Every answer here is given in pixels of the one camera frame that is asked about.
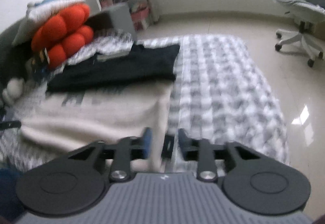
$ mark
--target black garment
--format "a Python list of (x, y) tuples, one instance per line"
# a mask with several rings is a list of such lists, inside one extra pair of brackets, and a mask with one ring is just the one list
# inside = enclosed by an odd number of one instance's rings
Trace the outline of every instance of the black garment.
[(175, 81), (173, 66), (179, 48), (179, 45), (171, 45), (145, 49), (143, 45), (133, 45), (127, 56), (105, 62), (98, 61), (96, 54), (77, 65), (66, 66), (48, 83), (48, 91), (82, 91), (157, 79)]

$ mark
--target bed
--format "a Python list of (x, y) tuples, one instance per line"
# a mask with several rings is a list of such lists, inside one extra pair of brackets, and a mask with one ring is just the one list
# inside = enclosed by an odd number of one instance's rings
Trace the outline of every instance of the bed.
[[(184, 128), (192, 138), (212, 143), (237, 141), (289, 164), (283, 114), (267, 80), (251, 59), (245, 43), (225, 35), (188, 35), (141, 40), (145, 47), (180, 43), (174, 65), (176, 81), (170, 97), (168, 134)], [(13, 108), (22, 119), (45, 98), (46, 83), (30, 88)], [(4, 131), (0, 139), (3, 159), (19, 170), (39, 166), (60, 152), (24, 140), (19, 129)], [(168, 171), (195, 171), (174, 145)]]

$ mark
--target silver bolt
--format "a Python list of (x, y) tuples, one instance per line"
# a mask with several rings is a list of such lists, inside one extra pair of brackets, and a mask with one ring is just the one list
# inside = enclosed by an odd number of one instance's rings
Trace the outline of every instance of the silver bolt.
[(200, 177), (204, 180), (212, 180), (216, 177), (216, 174), (211, 171), (203, 171), (200, 173)]
[(119, 170), (112, 172), (110, 175), (115, 179), (124, 179), (127, 176), (126, 172)]

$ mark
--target tiled floor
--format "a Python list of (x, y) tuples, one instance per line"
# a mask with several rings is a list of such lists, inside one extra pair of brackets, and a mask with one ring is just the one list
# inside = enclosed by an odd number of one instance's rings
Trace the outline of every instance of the tiled floor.
[(311, 182), (305, 212), (315, 219), (325, 213), (325, 62), (317, 60), (314, 68), (309, 68), (308, 57), (297, 44), (285, 45), (276, 52), (278, 28), (296, 29), (294, 25), (268, 20), (182, 16), (163, 19), (139, 32), (139, 39), (210, 33), (232, 34), (246, 41), (280, 101), (287, 122), (291, 165)]

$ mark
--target dark blue fabric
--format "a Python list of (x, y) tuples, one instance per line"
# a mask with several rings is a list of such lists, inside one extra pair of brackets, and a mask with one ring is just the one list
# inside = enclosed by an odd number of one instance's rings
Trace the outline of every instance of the dark blue fabric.
[(14, 169), (0, 169), (0, 216), (10, 222), (24, 212), (16, 196), (16, 182), (20, 175), (21, 173)]

